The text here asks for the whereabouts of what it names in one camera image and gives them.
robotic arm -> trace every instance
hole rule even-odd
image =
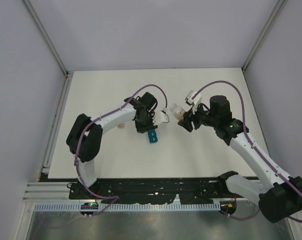
[[[156,107],[156,98],[146,92],[142,97],[138,96],[132,99],[129,104],[121,110],[114,111],[114,113],[98,120],[90,126],[88,133],[84,135],[82,139],[78,155],[80,159],[78,169],[84,183],[78,178],[79,182],[88,187],[96,182],[94,158],[100,151],[102,136],[112,128],[121,123],[134,120],[137,132],[143,134],[156,129],[157,125],[161,123],[168,123],[169,118],[165,110],[154,112]],[[69,146],[71,153],[75,154],[80,135],[84,128],[98,117],[99,116],[88,117],[85,114],[81,114],[77,117],[66,139],[66,144]]]
[[[246,132],[254,147],[256,147],[277,170],[266,164],[255,149],[248,143],[243,130],[243,123],[232,117],[230,103],[225,96],[217,95],[210,98],[210,108],[201,103],[202,96],[191,91],[186,97],[186,103],[191,109],[185,112],[181,107],[174,105],[170,108],[173,116],[179,120],[178,125],[191,132],[201,125],[213,127],[216,135],[226,145],[235,150],[256,173],[261,183],[250,181],[234,171],[219,176],[222,188],[239,194],[260,207],[263,215],[272,223],[276,223],[300,210],[302,198],[279,176],[281,173],[300,192],[302,192],[302,178],[291,177],[280,168],[256,143],[249,129]]]

teal object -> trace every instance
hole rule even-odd
[[[147,135],[149,136],[149,141],[151,144],[157,143],[157,136],[156,136],[156,132],[155,129],[149,130],[147,131]]]

white wall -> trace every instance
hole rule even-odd
[[[68,70],[242,67],[277,0],[31,0]]]
[[[289,0],[247,71],[271,156],[302,177],[302,0]]]
[[[22,3],[0,0],[0,240],[13,238],[63,79]]]

gray floor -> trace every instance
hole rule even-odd
[[[238,202],[237,216],[256,209]],[[109,212],[93,218],[78,218],[77,212],[35,212],[29,240],[293,240],[286,220],[268,222],[262,214],[248,221],[227,218],[216,211]]]

white tabletop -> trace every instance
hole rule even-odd
[[[146,69],[76,71],[58,132],[49,178],[76,178],[74,157],[65,140],[78,115],[96,116],[113,109],[146,84],[157,84],[166,93],[169,106],[190,107],[184,102],[190,90],[197,91],[212,81],[225,80],[241,91],[247,126],[255,140],[266,151],[260,125],[240,68]],[[149,87],[145,91],[164,106],[160,91]],[[202,102],[209,105],[210,97],[225,95],[231,104],[233,117],[242,119],[240,100],[232,87],[219,83],[202,92]],[[95,158],[97,178],[186,178],[216,177],[230,170],[243,176],[255,176],[245,161],[219,139],[211,127],[201,126],[192,133],[177,125],[170,115],[168,124],[156,129],[158,142],[150,144],[147,134],[136,132],[133,121],[123,129],[117,127],[102,137],[100,152]]]

